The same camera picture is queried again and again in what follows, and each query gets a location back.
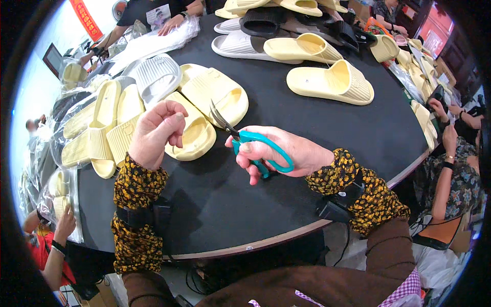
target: white wall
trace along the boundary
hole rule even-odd
[[[102,33],[109,33],[116,25],[111,12],[116,0],[85,0],[84,2]],[[19,203],[17,184],[24,164],[22,153],[29,139],[26,120],[35,119],[43,113],[48,115],[59,94],[60,82],[44,64],[43,55],[51,43],[63,55],[69,48],[89,38],[68,0],[63,2],[41,31],[35,47],[28,56],[25,70],[18,76],[20,83],[12,112],[9,160],[16,208]],[[19,211],[18,216],[22,222],[24,217],[19,214]]]

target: black and yellow patterned sleeve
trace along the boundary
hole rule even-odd
[[[114,203],[130,209],[148,207],[159,197],[168,178],[165,170],[147,170],[126,154],[125,164],[114,184]],[[114,214],[111,229],[114,234],[116,273],[160,271],[163,241],[155,235],[151,226],[130,228]]]
[[[409,218],[410,210],[401,204],[397,195],[389,190],[385,181],[377,177],[374,171],[361,167],[348,150],[338,148],[333,151],[334,161],[306,177],[308,186],[323,195],[338,193],[351,184],[358,172],[363,175],[365,191],[349,207],[354,217],[350,223],[353,230],[363,235],[390,219]]]

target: round table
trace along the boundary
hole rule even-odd
[[[276,126],[317,144],[350,150],[357,162],[386,181],[400,180],[427,151],[425,137],[401,86],[377,63],[370,51],[361,55],[341,48],[375,91],[373,102],[355,106],[299,96],[286,84],[289,70],[325,67],[234,59],[215,54],[212,40],[219,34],[215,15],[201,18],[201,32],[182,49],[168,54],[180,65],[214,67],[247,92],[249,110],[236,126]],[[216,128],[215,145],[201,158],[180,162],[165,156],[162,167],[170,178],[162,193],[174,205],[164,244],[176,259],[216,257],[256,250],[305,235],[329,224],[314,214],[320,194],[304,178],[273,176],[249,185],[249,175],[224,146],[228,133]],[[91,165],[79,172],[79,201],[86,247],[114,252],[110,221],[114,215],[115,177],[100,178]]]

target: floral top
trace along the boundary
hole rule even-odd
[[[414,189],[416,198],[424,211],[420,216],[431,214],[436,184],[441,173],[445,155],[428,157],[416,170]],[[459,217],[469,210],[481,208],[486,203],[486,194],[481,178],[476,170],[467,163],[468,156],[477,156],[476,148],[463,137],[457,138],[457,151],[450,183],[450,196],[447,201],[445,220]]]

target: red shirt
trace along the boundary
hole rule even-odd
[[[48,247],[51,249],[53,237],[55,236],[54,233],[50,232],[46,236],[40,236],[38,234],[37,239],[39,241],[39,246],[36,247],[32,245],[30,242],[27,242],[27,248],[31,251],[32,257],[34,258],[34,261],[37,263],[37,266],[39,269],[42,271],[44,270],[44,267],[46,266],[46,262],[48,261],[48,251],[46,250],[45,245],[48,245]],[[77,283],[75,281],[75,277],[73,276],[72,270],[70,270],[70,267],[68,266],[68,263],[66,261],[63,261],[63,273],[71,280],[73,283]],[[68,281],[63,275],[61,276],[61,285],[66,286],[69,285],[70,281]]]

